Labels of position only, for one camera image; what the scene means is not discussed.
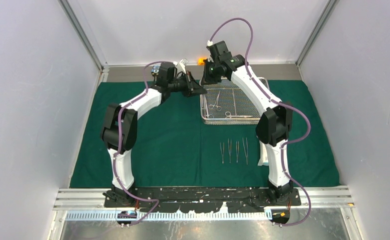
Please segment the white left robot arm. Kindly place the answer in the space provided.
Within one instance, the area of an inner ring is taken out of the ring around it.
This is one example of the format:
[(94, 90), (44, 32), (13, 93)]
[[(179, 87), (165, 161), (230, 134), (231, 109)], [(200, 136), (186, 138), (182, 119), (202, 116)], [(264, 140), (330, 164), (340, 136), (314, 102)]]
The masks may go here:
[(152, 68), (153, 82), (149, 84), (144, 79), (145, 88), (140, 94), (122, 103), (111, 103), (107, 107), (100, 137), (111, 158), (111, 190), (117, 193), (117, 201), (124, 207), (132, 206), (138, 198), (130, 188), (134, 183), (131, 151), (137, 139), (139, 118), (163, 104), (171, 93), (180, 92), (185, 97), (207, 93), (186, 69), (187, 63), (188, 60), (183, 58), (180, 61), (155, 61), (147, 64)]

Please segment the white sterile packet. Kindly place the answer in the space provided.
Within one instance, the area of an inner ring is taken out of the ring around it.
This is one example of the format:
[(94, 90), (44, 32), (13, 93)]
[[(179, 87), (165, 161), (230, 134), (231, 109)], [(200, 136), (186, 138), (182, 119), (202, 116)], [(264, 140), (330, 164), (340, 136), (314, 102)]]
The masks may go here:
[(268, 166), (268, 157), (267, 157), (267, 150), (266, 146), (263, 142), (259, 141), (259, 160), (257, 165), (258, 166)]

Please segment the yellow toy block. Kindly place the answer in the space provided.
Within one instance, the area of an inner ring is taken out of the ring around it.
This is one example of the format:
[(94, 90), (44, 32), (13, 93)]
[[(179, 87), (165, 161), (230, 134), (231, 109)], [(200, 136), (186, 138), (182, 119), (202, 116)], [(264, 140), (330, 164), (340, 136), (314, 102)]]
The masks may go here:
[(199, 58), (198, 60), (197, 60), (197, 65), (198, 66), (204, 66), (205, 65), (205, 61), (206, 61), (207, 59), (206, 58)]

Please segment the green surgical drape cloth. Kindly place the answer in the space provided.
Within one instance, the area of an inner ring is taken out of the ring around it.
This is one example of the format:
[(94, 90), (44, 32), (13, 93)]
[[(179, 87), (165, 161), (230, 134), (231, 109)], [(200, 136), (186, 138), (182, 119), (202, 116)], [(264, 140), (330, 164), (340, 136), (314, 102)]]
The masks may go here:
[[(339, 172), (313, 98), (302, 81), (270, 80), (272, 92), (301, 110), (311, 123), (309, 136), (287, 148), (289, 172), (305, 187), (335, 187)], [(110, 156), (100, 132), (106, 108), (127, 101), (144, 89), (141, 82), (104, 82), (94, 97), (71, 188), (109, 188), (113, 180)], [(242, 139), (248, 139), (246, 165)], [(229, 163), (228, 139), (232, 139)], [(240, 141), (236, 163), (236, 141)], [(220, 143), (225, 143), (222, 164)], [(269, 169), (258, 166), (259, 142), (254, 125), (207, 125), (200, 99), (174, 93), (138, 120), (131, 162), (138, 187), (265, 187)]]

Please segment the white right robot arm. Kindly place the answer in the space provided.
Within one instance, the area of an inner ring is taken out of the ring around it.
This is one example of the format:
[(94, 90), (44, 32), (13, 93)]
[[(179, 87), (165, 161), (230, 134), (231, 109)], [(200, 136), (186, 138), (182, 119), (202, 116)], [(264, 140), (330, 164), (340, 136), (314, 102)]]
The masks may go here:
[(268, 198), (281, 205), (293, 190), (289, 177), (286, 144), (291, 131), (293, 111), (282, 105), (256, 76), (242, 55), (233, 55), (224, 41), (207, 42), (210, 58), (205, 61), (202, 85), (216, 84), (226, 77), (236, 84), (260, 114), (256, 136), (261, 142), (261, 157), (268, 160)]

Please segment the metal mesh instrument tray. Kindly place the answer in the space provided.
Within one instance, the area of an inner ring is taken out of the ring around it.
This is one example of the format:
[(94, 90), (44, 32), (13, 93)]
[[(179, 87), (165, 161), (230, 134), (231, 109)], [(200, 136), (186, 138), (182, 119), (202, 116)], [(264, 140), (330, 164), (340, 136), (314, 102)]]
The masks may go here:
[[(207, 125), (256, 125), (260, 114), (252, 101), (235, 83), (222, 79), (217, 84), (205, 85), (207, 94), (200, 97), (201, 118)], [(218, 92), (220, 98), (218, 104), (221, 111), (209, 109), (209, 105), (215, 102)]]

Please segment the steel needle holder clamp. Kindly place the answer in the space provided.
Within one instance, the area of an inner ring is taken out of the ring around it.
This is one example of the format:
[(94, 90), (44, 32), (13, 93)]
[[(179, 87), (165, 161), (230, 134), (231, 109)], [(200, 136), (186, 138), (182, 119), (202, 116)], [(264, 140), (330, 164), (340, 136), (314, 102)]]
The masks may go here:
[(235, 151), (236, 151), (236, 163), (238, 163), (239, 162), (239, 153), (240, 153), (240, 141), (236, 141)]

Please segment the steel surgical forceps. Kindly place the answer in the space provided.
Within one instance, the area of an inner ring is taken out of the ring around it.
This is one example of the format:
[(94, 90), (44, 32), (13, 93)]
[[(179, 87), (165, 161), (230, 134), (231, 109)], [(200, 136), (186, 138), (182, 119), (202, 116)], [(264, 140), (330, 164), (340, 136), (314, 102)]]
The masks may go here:
[(224, 159), (225, 159), (225, 143), (222, 142), (222, 143), (220, 143), (219, 145), (220, 145), (220, 152), (221, 152), (222, 164), (224, 164)]

